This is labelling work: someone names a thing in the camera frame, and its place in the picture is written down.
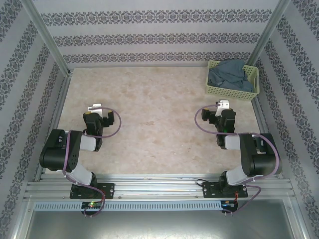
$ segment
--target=beige surface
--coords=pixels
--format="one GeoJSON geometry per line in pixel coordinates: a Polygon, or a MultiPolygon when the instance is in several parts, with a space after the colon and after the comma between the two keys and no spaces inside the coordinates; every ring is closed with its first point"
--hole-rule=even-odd
{"type": "MultiPolygon", "coordinates": [[[[99,152],[81,151],[79,162],[94,173],[220,173],[240,163],[240,152],[222,150],[216,136],[199,130],[194,114],[219,97],[205,94],[205,67],[77,68],[59,128],[83,130],[82,114],[93,103],[118,111],[122,128],[99,152]]],[[[230,99],[236,132],[258,131],[250,102],[230,99]]],[[[207,130],[213,125],[198,119],[207,130]]],[[[116,124],[104,129],[114,132],[116,124]]]]}

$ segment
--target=towel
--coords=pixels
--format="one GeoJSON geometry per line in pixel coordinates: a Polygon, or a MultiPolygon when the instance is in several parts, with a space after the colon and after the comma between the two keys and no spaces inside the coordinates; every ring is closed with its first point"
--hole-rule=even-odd
{"type": "Polygon", "coordinates": [[[243,67],[245,62],[240,59],[221,61],[216,67],[210,68],[208,85],[231,90],[254,92],[254,86],[248,79],[243,67]]]}

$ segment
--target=plastic basket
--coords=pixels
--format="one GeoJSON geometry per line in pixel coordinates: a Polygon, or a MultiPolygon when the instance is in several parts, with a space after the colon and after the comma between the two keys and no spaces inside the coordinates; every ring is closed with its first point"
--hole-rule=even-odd
{"type": "MultiPolygon", "coordinates": [[[[208,70],[218,65],[220,61],[208,61],[208,70]]],[[[259,94],[259,71],[257,67],[247,66],[243,67],[244,71],[247,74],[247,78],[254,85],[254,92],[245,92],[230,90],[220,87],[214,87],[208,85],[208,77],[206,78],[206,93],[211,95],[226,96],[231,98],[237,98],[245,101],[251,101],[259,94]]]]}

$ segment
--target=patterned wallpaper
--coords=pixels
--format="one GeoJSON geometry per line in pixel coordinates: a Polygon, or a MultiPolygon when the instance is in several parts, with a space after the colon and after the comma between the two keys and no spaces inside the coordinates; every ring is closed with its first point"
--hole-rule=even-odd
{"type": "Polygon", "coordinates": [[[266,44],[259,100],[311,238],[319,238],[319,8],[293,0],[266,44]]]}
{"type": "Polygon", "coordinates": [[[64,76],[18,0],[0,0],[0,239],[34,179],[64,76]]]}
{"type": "Polygon", "coordinates": [[[278,0],[36,0],[70,68],[247,60],[278,0]]]}

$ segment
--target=wire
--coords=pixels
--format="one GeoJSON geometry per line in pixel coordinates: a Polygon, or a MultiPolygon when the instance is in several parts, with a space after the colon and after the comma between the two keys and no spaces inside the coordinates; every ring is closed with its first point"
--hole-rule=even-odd
{"type": "MultiPolygon", "coordinates": [[[[198,127],[200,130],[202,130],[202,131],[204,131],[204,132],[206,132],[206,133],[211,133],[211,134],[221,134],[221,135],[251,134],[251,135],[256,135],[256,136],[262,138],[262,139],[271,147],[271,149],[273,150],[273,152],[274,152],[274,154],[275,154],[275,158],[276,158],[276,165],[275,165],[274,170],[273,170],[270,174],[268,174],[268,175],[266,175],[266,176],[263,176],[263,177],[259,177],[258,179],[265,179],[265,178],[268,178],[268,177],[273,176],[273,175],[277,172],[277,170],[278,170],[278,168],[279,168],[279,154],[278,154],[278,151],[277,151],[276,147],[270,142],[269,139],[267,139],[266,137],[264,137],[263,135],[261,135],[261,134],[259,134],[259,133],[253,133],[253,132],[245,132],[245,133],[212,132],[212,131],[208,131],[208,130],[203,129],[203,128],[198,124],[198,122],[197,122],[197,115],[198,115],[198,113],[199,113],[202,109],[204,109],[204,108],[216,107],[216,106],[219,106],[219,105],[208,105],[208,106],[204,106],[204,107],[200,108],[200,109],[196,112],[195,117],[194,117],[194,120],[195,120],[195,124],[197,125],[197,127],[198,127]]],[[[254,181],[253,178],[252,178],[252,179],[248,179],[248,180],[242,182],[242,184],[245,185],[246,183],[249,183],[249,182],[252,182],[252,181],[254,181]]],[[[249,204],[260,194],[260,192],[261,192],[261,187],[259,187],[259,186],[252,186],[252,185],[245,185],[245,186],[246,186],[246,187],[250,187],[250,188],[257,188],[257,189],[258,189],[258,192],[257,192],[247,203],[245,203],[243,206],[241,206],[239,209],[237,209],[236,213],[239,212],[239,211],[241,211],[241,210],[242,210],[243,208],[245,208],[247,205],[249,205],[249,204]]]]}
{"type": "Polygon", "coordinates": [[[119,130],[120,130],[121,126],[122,126],[122,119],[121,119],[119,113],[117,113],[115,110],[113,110],[111,108],[107,108],[107,107],[98,107],[98,108],[92,108],[92,109],[113,111],[119,118],[119,121],[120,121],[119,127],[113,134],[110,134],[110,135],[107,135],[107,136],[88,135],[88,134],[84,134],[84,133],[83,133],[83,135],[88,136],[88,137],[93,137],[93,138],[109,138],[109,137],[112,137],[112,136],[116,135],[119,132],[119,130]]]}
{"type": "Polygon", "coordinates": [[[199,187],[203,187],[203,184],[199,184],[198,181],[203,181],[203,182],[209,183],[207,180],[197,179],[197,180],[196,180],[196,184],[197,184],[199,187]]]}
{"type": "Polygon", "coordinates": [[[236,192],[235,192],[235,200],[234,200],[235,205],[238,204],[238,196],[239,196],[239,194],[238,194],[238,192],[236,191],[236,192]]]}
{"type": "MultiPolygon", "coordinates": [[[[92,187],[92,186],[90,186],[90,185],[85,185],[85,184],[79,183],[79,182],[73,180],[72,178],[70,178],[70,177],[67,175],[67,173],[66,173],[66,166],[67,166],[67,164],[68,164],[68,158],[69,158],[70,134],[71,134],[71,130],[68,132],[68,136],[67,136],[67,139],[66,139],[65,160],[64,160],[64,165],[63,165],[63,169],[62,169],[62,174],[63,174],[64,177],[65,177],[67,180],[69,180],[71,183],[74,183],[74,184],[79,185],[79,186],[82,186],[82,187],[90,188],[90,189],[93,189],[93,190],[95,190],[95,191],[101,193],[101,195],[102,195],[102,199],[101,199],[102,205],[101,205],[100,209],[99,209],[95,214],[89,216],[90,218],[92,218],[92,217],[95,217],[96,215],[98,215],[98,214],[102,211],[102,209],[104,208],[105,195],[104,195],[104,193],[103,193],[100,189],[95,188],[95,187],[92,187]]],[[[86,208],[84,209],[83,214],[84,214],[85,217],[87,217],[88,215],[87,215],[85,212],[86,212],[86,208]]]]}
{"type": "Polygon", "coordinates": [[[223,212],[223,211],[228,212],[228,213],[230,213],[230,214],[231,214],[231,216],[233,216],[233,213],[234,213],[234,212],[232,212],[231,210],[228,210],[228,209],[222,208],[222,211],[221,211],[221,212],[223,212]]]}

